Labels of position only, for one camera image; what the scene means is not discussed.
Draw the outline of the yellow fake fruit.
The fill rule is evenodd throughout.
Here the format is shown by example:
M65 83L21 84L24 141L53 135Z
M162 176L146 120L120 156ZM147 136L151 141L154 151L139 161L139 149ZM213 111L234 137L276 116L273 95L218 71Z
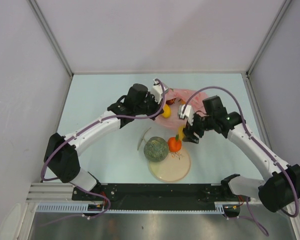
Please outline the yellow fake fruit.
M184 137L185 137L185 134L184 134L184 132L183 132L183 130L184 130L184 128L185 128L186 126L185 125L181 125L179 128L178 128L178 138L179 138L179 140L180 141L183 141L183 139L184 139Z

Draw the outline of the yellow fake mango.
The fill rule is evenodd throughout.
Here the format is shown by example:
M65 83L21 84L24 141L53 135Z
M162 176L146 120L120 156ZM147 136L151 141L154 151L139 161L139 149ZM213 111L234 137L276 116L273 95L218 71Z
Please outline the yellow fake mango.
M171 108L169 105L165 104L162 110L163 113L161 115L163 118L167 119L171 116Z

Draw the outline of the orange fake orange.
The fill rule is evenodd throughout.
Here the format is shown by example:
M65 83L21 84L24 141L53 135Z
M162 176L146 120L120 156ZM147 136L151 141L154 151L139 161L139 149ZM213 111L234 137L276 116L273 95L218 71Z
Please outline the orange fake orange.
M167 141L167 144L169 151L172 153L176 153L182 148L182 141L180 140L178 134L174 137L170 137Z

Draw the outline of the dark red fake apple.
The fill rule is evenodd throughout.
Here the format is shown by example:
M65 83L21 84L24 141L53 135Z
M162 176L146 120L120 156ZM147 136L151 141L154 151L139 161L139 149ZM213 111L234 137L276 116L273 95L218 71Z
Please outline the dark red fake apple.
M175 101L176 101L176 98L169 99L169 100L166 101L166 104L167 104L168 106L170 106L170 105L173 105L173 104L175 103Z

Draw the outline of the green fake melon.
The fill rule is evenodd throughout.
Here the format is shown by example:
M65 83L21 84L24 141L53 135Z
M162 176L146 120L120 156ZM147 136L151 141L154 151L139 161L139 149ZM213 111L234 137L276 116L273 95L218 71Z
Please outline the green fake melon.
M144 142L143 154L149 162L162 162L170 153L167 141L159 136L152 136L146 139L146 134L151 130L149 127L138 140L137 151L140 150L142 142Z

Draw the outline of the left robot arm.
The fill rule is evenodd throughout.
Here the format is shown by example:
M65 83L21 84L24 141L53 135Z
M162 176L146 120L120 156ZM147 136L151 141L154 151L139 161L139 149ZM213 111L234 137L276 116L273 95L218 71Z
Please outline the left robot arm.
M90 200L100 196L99 181L80 166L79 156L104 136L134 120L152 119L163 113L169 89L159 79L151 89L135 83L106 111L88 125L66 135L54 133L48 141L41 179L46 182L47 169L55 179L76 186Z

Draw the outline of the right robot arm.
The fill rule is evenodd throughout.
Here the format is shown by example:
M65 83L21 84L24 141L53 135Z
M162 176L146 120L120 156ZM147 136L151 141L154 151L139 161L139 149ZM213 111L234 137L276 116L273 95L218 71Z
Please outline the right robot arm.
M183 141L198 143L206 131L215 131L235 144L254 164L261 179L233 174L222 180L221 196L232 201L238 195L261 201L270 212L277 212L300 199L300 166L290 165L277 156L250 130L238 112L228 113L219 96L203 100L205 115L191 105L179 107L178 117L186 120Z

